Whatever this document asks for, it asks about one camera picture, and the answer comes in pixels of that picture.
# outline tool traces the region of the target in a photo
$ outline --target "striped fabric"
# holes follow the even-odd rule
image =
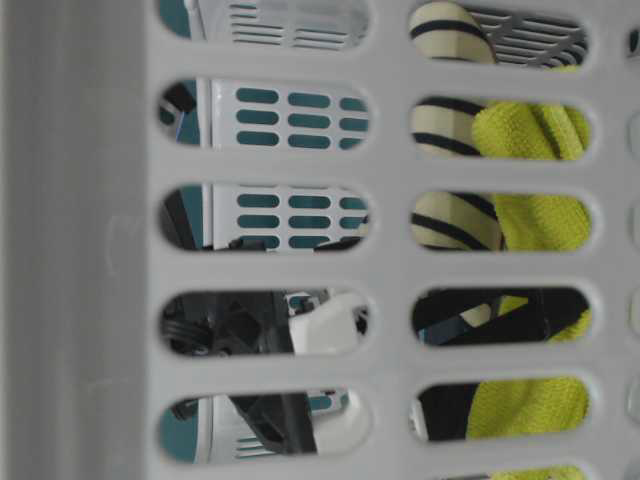
[[[496,63],[484,32],[462,7],[450,2],[428,3],[410,20],[411,37],[426,57],[437,60]],[[481,100],[432,96],[412,112],[416,142],[437,156],[480,156],[473,145],[471,126],[486,106]],[[422,196],[412,214],[416,240],[437,251],[499,250],[502,234],[488,196],[430,192]],[[490,320],[492,308],[481,305],[462,314],[471,326]]]

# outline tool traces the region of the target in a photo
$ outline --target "yellow towel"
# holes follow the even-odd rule
[[[561,105],[498,102],[477,115],[473,140],[485,157],[571,161],[589,143],[589,124],[574,109]],[[562,196],[495,195],[496,211],[509,250],[576,250],[588,239],[591,223],[577,200]],[[513,308],[507,299],[503,310]],[[591,322],[579,322],[551,341],[574,340]],[[558,432],[580,425],[588,393],[574,378],[485,382],[473,399],[467,436],[486,438]],[[500,472],[493,480],[584,480],[574,467]]]

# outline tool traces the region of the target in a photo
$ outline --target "oval opening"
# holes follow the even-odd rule
[[[411,128],[420,150],[440,157],[571,162],[593,137],[589,120],[571,106],[446,95],[422,99]]]
[[[159,436],[180,462],[227,465],[343,454],[370,429],[369,409],[353,390],[317,388],[185,399],[167,409]]]
[[[480,380],[430,387],[411,406],[411,429],[425,442],[525,437],[580,427],[589,391],[575,377]]]
[[[578,290],[557,288],[441,288],[421,296],[411,324],[433,347],[576,341],[592,323]]]
[[[553,480],[556,478],[566,478],[572,480],[587,480],[582,470],[573,465],[556,465],[547,468],[538,468],[531,470],[515,470],[515,471],[497,471],[488,474],[478,473],[464,477],[446,477],[448,480],[489,480],[490,478],[509,478],[514,480],[525,480],[533,478],[544,478]]]
[[[158,0],[163,23],[197,42],[340,52],[360,45],[369,28],[363,0],[236,2]]]
[[[574,197],[430,192],[411,214],[415,241],[434,252],[573,252],[591,236]]]
[[[367,138],[370,123],[349,87],[216,78],[175,83],[157,116],[174,141],[217,150],[350,150]]]
[[[189,251],[321,253],[355,247],[367,216],[365,202],[342,188],[203,184],[169,195],[160,227]]]
[[[165,305],[160,332],[174,353],[200,359],[337,355],[362,343],[368,312],[346,289],[193,292]]]
[[[409,20],[409,35],[426,58],[520,68],[579,66],[586,30],[574,19],[539,11],[429,2]]]

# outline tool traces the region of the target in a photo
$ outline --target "white plastic crate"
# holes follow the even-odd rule
[[[559,79],[422,62],[402,31],[414,0],[368,0],[375,21],[365,41],[349,53],[326,55],[232,42],[191,45],[166,31],[152,0],[0,2],[6,46],[0,61],[2,476],[276,480],[302,471],[307,480],[377,480],[572,463],[589,480],[637,478],[639,428],[627,406],[640,364],[640,344],[628,326],[638,288],[638,246],[629,227],[637,210],[638,163],[628,148],[627,122],[639,108],[634,99],[640,71],[622,51],[640,23],[638,3],[492,3],[579,19],[589,33],[591,58],[584,70],[575,79]],[[157,129],[157,99],[167,84],[186,75],[347,81],[365,91],[376,134],[350,152],[349,162],[331,162],[322,175],[346,187],[359,185],[375,200],[372,214],[379,224],[368,245],[322,261],[291,255],[205,259],[167,246],[156,214],[167,192],[182,184],[233,182],[250,172],[261,183],[296,185],[317,173],[288,150],[260,149],[256,155],[255,149],[239,149],[230,162],[225,152],[173,145]],[[432,87],[460,96],[569,102],[593,121],[594,145],[570,168],[417,158],[406,116]],[[321,151],[305,156],[318,164],[327,158]],[[415,248],[406,216],[424,191],[507,187],[580,196],[595,212],[591,243],[568,256],[491,261],[481,255],[445,261]],[[406,317],[418,292],[442,282],[572,284],[591,300],[595,328],[575,345],[425,352],[408,328],[385,320]],[[159,341],[158,312],[176,293],[296,283],[352,285],[371,300],[371,336],[349,362],[193,364]],[[582,378],[592,394],[592,414],[578,431],[435,448],[418,444],[408,432],[408,405],[426,385],[567,373]],[[370,407],[373,428],[356,451],[214,468],[176,464],[157,445],[158,419],[184,395],[298,391],[319,384],[349,385]]]

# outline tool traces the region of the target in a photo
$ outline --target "teal surface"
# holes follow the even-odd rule
[[[187,421],[177,420],[167,411],[160,421],[160,439],[169,454],[181,462],[193,463],[198,437],[197,417]]]

